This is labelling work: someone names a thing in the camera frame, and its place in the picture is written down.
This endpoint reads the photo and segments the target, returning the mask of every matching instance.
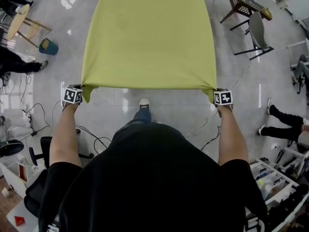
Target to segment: cable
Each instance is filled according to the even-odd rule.
[[[208,141],[202,148],[201,148],[201,151],[203,151],[203,149],[204,149],[204,147],[207,145],[207,144],[209,144],[211,141],[213,141],[213,140],[215,140],[217,137],[219,137],[219,135],[220,135],[220,126],[217,126],[218,127],[218,135],[215,137],[215,138],[213,138],[213,139],[211,139],[210,141]]]

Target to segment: black office chair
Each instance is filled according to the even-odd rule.
[[[41,138],[42,154],[35,155],[33,152],[33,148],[29,147],[29,153],[34,165],[38,165],[38,159],[44,158],[45,166],[47,169],[49,168],[49,148],[51,141],[52,137]],[[78,154],[78,156],[84,159],[92,159],[94,157],[94,154],[90,153],[89,156]],[[36,217],[38,217],[39,215],[39,209],[43,198],[46,177],[47,170],[45,169],[40,173],[39,177],[33,182],[33,184],[27,188],[26,195],[24,197],[24,204],[26,209]]]

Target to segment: glossy floor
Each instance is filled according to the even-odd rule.
[[[82,62],[85,41],[90,21],[98,0],[35,0],[29,17],[40,20],[52,28],[51,32],[40,29],[33,38],[40,42],[45,37],[59,45],[56,56],[47,56],[37,50],[20,36],[15,36],[9,42],[10,48],[18,53],[25,61],[49,60],[48,67],[31,75],[31,83],[23,100],[30,108],[39,102],[45,110],[45,117],[52,124],[52,110],[60,99],[61,86],[79,83],[81,80]],[[284,112],[305,116],[307,102],[305,90],[300,95],[296,87],[292,86],[290,76],[290,62],[295,62],[300,53],[305,53],[304,46],[287,49],[288,44],[304,40],[304,33],[291,17],[276,6],[270,8],[273,19],[264,20],[269,44],[275,48],[269,54],[249,61],[250,54],[234,56],[238,51],[252,48],[250,35],[245,36],[247,26],[229,29],[244,21],[246,18],[234,14],[224,23],[220,20],[231,10],[228,0],[205,0],[212,25],[216,61],[218,87],[233,88],[234,114],[239,127],[246,139],[250,159],[255,157],[274,158],[275,151],[270,146],[278,142],[286,145],[286,140],[257,137],[257,129],[263,124],[285,127],[276,118],[266,114],[268,97],[273,97],[277,107]],[[196,25],[196,30],[203,30]],[[5,116],[21,116],[19,88],[23,93],[26,75],[13,73],[6,90],[2,91],[1,112]],[[210,105],[208,97],[200,90],[131,90],[117,88],[99,88],[92,92],[91,102],[81,104],[76,112],[76,121],[88,128],[97,137],[112,138],[113,134],[125,125],[138,110],[138,103],[142,97],[150,98],[151,111],[156,121],[171,125],[178,129],[185,137],[189,136],[211,119],[206,126],[200,129],[188,140],[198,148],[214,138],[220,125],[220,118],[216,108]],[[57,123],[61,114],[60,103],[56,104],[53,114],[53,123]],[[33,124],[36,130],[45,126],[42,108],[37,105],[31,111]],[[50,134],[46,128],[38,135],[26,139],[27,147],[34,147],[39,153],[40,137]],[[94,152],[93,139],[81,133],[81,152]],[[214,160],[218,159],[218,139],[208,144],[204,152]]]

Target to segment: wooden table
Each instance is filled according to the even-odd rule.
[[[215,61],[204,0],[99,0],[84,52],[84,101],[95,87],[118,87],[201,89],[212,102]]]
[[[254,0],[229,0],[229,1],[232,5],[232,10],[220,21],[220,23],[223,23],[226,19],[228,19],[234,13],[239,13],[246,17],[250,17],[255,11],[259,11],[261,13],[262,18],[265,18],[268,21],[272,19],[272,15],[266,13],[264,10],[264,7],[256,3]],[[238,24],[234,28],[239,27],[246,22],[247,21],[241,24]]]
[[[33,46],[35,46],[36,48],[39,48],[34,42],[32,42],[30,39],[35,35],[35,33],[37,32],[37,30],[39,29],[39,27],[42,27],[44,29],[47,29],[49,31],[51,31],[50,28],[48,28],[47,26],[42,25],[41,23],[31,20],[30,18],[27,18],[27,14],[29,12],[30,6],[29,4],[24,5],[21,8],[21,14],[17,13],[10,25],[10,28],[8,30],[8,35],[7,35],[7,39],[10,40],[12,39],[16,33],[18,33],[21,37],[23,37],[26,41],[28,41],[30,44],[32,44]],[[22,24],[26,24],[28,26],[30,26],[30,30],[27,34],[27,36],[25,36],[24,34],[22,34],[19,29],[21,27]]]

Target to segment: blue trash bin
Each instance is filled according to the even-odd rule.
[[[45,38],[42,40],[40,46],[39,46],[39,52],[48,54],[48,55],[56,55],[59,50],[58,45],[56,45],[51,40]]]

